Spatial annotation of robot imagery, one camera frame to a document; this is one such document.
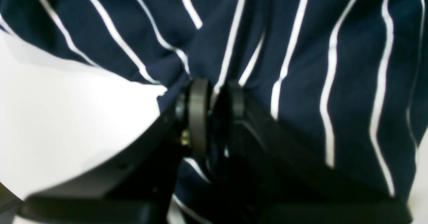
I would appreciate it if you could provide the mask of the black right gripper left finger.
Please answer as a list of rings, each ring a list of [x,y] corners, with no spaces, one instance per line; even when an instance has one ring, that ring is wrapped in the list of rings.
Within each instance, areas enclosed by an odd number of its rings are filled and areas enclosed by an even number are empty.
[[[176,100],[121,152],[26,198],[20,218],[40,224],[165,224],[184,157],[206,157],[211,86],[186,83]]]

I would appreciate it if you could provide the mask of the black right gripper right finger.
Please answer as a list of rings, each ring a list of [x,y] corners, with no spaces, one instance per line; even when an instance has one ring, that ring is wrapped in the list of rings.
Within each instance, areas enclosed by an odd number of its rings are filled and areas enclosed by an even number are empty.
[[[259,224],[409,224],[405,202],[327,167],[289,127],[278,124],[230,81],[215,114],[227,128],[231,187]]]

